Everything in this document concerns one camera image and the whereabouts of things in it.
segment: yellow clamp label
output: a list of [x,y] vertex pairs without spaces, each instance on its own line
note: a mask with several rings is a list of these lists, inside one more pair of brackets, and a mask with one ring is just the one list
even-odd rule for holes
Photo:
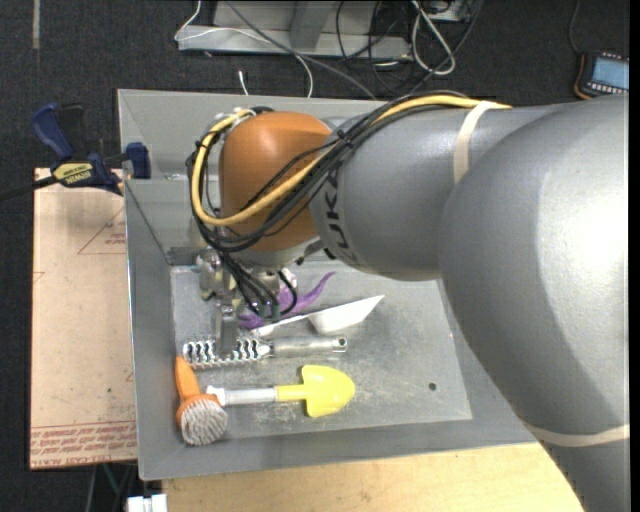
[[73,185],[90,178],[92,170],[93,166],[89,162],[67,162],[53,171],[53,175],[58,181],[63,181],[66,185]]

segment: cardboard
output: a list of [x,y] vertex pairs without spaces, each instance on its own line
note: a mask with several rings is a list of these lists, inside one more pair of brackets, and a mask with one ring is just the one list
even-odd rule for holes
[[124,199],[36,191],[32,469],[136,458],[128,294]]

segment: purple tentacle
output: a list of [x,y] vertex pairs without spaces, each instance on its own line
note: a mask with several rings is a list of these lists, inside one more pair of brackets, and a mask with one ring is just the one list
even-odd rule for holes
[[[309,293],[298,296],[296,305],[286,315],[282,315],[282,318],[284,319],[289,318],[290,316],[298,315],[309,306],[311,306],[316,300],[318,300],[318,297],[320,297],[320,295],[322,294],[324,285],[334,274],[335,272],[329,272],[328,274],[324,275],[322,279],[318,281],[318,284],[313,288],[313,290],[311,290]],[[293,295],[291,293],[291,290],[289,290],[289,288],[284,285],[281,286],[280,293],[278,293],[278,302],[280,302],[281,311],[287,309],[293,302]],[[257,329],[258,327],[262,327],[264,325],[264,319],[260,318],[253,312],[242,313],[238,315],[238,325],[242,329]]]

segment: white spoon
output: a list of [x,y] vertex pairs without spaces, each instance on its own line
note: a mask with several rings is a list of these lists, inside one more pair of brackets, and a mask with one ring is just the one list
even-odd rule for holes
[[253,329],[253,332],[260,336],[266,336],[271,334],[276,327],[308,318],[320,334],[330,334],[362,322],[383,297],[384,295],[376,295],[375,297],[349,302],[341,306],[316,311],[315,313],[292,316],[291,318],[285,318],[274,324]]

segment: table surface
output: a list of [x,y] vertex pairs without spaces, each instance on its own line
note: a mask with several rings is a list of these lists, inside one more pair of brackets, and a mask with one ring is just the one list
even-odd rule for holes
[[582,508],[539,444],[167,480],[171,512],[572,512]]

